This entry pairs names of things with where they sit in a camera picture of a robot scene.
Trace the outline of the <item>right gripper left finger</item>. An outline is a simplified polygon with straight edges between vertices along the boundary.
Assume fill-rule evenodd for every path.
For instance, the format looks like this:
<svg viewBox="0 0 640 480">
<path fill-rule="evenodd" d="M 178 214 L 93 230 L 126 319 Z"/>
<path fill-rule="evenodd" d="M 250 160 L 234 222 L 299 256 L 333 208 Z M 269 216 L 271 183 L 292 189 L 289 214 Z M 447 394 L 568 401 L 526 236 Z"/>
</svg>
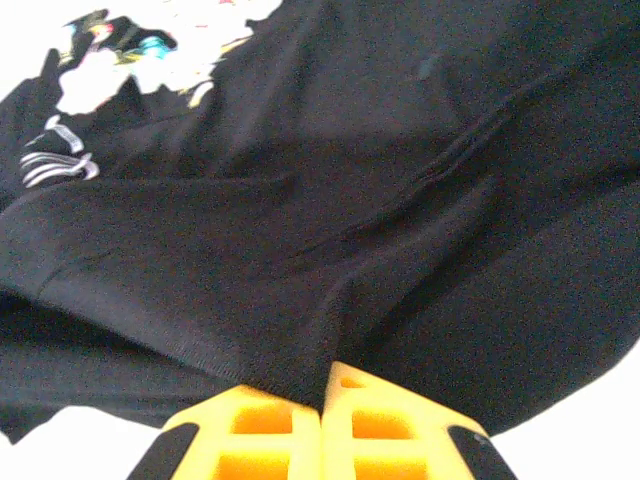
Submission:
<svg viewBox="0 0 640 480">
<path fill-rule="evenodd" d="M 173 415 L 128 477 L 320 479 L 320 417 L 312 408 L 236 386 Z"/>
</svg>

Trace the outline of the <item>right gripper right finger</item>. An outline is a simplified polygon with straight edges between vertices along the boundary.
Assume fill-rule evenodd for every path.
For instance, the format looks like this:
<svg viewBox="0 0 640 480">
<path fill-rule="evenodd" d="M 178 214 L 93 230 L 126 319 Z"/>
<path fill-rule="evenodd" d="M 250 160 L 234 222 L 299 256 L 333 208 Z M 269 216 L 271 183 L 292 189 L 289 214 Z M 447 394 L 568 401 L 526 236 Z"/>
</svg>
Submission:
<svg viewBox="0 0 640 480">
<path fill-rule="evenodd" d="M 341 362 L 321 418 L 326 479 L 514 479 L 472 418 Z"/>
</svg>

